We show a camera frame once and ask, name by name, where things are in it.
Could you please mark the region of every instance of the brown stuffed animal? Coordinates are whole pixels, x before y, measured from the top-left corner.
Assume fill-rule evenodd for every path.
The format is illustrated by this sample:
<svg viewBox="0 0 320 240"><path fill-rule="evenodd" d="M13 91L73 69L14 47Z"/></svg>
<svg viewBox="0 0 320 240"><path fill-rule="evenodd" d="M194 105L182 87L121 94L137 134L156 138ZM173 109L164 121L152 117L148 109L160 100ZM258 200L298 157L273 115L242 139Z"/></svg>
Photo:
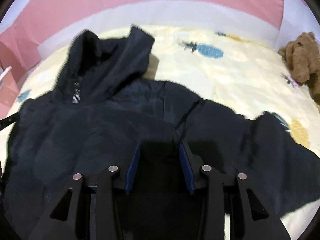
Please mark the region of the brown stuffed animal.
<svg viewBox="0 0 320 240"><path fill-rule="evenodd" d="M299 84L307 84L313 99L320 104L320 57L314 34L301 34L282 47L279 54L287 62L291 77Z"/></svg>

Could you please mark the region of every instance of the wrinkled fabric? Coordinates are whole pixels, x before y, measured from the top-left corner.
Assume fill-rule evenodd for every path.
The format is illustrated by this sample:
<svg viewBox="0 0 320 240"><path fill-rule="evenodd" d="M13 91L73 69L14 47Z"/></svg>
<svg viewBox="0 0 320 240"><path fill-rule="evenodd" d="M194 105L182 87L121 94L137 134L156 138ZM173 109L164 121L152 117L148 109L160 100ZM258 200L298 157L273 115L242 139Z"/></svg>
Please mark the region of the wrinkled fabric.
<svg viewBox="0 0 320 240"><path fill-rule="evenodd" d="M55 89L21 107L1 203L22 239L72 174L121 169L137 143L132 192L117 197L122 230L134 239L197 237L203 195L186 189L182 140L220 172L246 173L280 216L320 198L319 158L273 115L246 120L179 84L143 79L153 42L136 27L119 39L86 31L70 48Z"/></svg>

